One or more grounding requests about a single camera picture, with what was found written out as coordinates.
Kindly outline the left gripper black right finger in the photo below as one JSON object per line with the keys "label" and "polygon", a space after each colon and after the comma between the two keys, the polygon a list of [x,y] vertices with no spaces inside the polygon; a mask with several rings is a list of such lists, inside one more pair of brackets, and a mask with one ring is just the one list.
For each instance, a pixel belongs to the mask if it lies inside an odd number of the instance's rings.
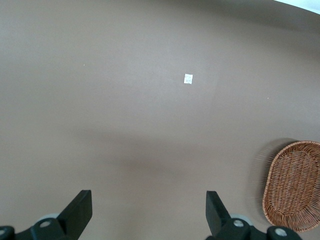
{"label": "left gripper black right finger", "polygon": [[208,240],[266,240],[267,235],[256,229],[243,215],[231,215],[216,191],[206,192],[206,220],[211,232]]}

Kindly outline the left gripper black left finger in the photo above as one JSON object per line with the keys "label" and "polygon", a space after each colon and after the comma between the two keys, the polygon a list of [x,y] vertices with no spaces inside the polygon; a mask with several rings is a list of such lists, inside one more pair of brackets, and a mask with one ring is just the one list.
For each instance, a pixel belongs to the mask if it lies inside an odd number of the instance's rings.
{"label": "left gripper black left finger", "polygon": [[81,190],[56,218],[45,218],[16,235],[18,240],[78,240],[93,216],[92,191]]}

